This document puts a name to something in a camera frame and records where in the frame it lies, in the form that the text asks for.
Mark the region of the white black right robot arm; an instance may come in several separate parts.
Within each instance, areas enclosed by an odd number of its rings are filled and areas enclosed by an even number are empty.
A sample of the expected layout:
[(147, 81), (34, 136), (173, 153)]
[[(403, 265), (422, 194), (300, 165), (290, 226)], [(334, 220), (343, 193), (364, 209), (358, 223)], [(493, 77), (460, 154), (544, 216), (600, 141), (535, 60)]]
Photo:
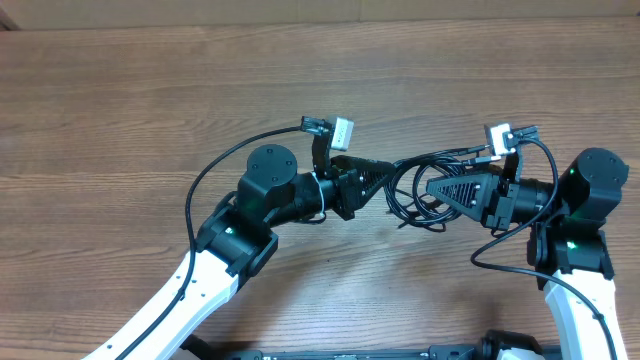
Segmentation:
[(609, 150), (588, 148), (551, 183), (522, 178), (522, 168), (515, 150), (503, 167), (434, 178), (426, 191), (499, 239), (529, 227), (524, 272), (545, 295), (563, 358), (626, 358), (602, 227), (621, 201), (628, 166)]

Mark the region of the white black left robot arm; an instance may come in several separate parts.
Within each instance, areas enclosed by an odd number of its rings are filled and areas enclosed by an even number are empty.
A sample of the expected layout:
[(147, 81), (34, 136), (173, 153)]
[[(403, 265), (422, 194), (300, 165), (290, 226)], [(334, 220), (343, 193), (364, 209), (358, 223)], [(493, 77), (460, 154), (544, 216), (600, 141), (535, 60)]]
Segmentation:
[(350, 220), (394, 173), (388, 162), (336, 156), (327, 175), (301, 174), (289, 149), (256, 148), (237, 190), (198, 230), (195, 253), (185, 256), (165, 285), (90, 358), (170, 358), (264, 267), (278, 248), (274, 227), (327, 210)]

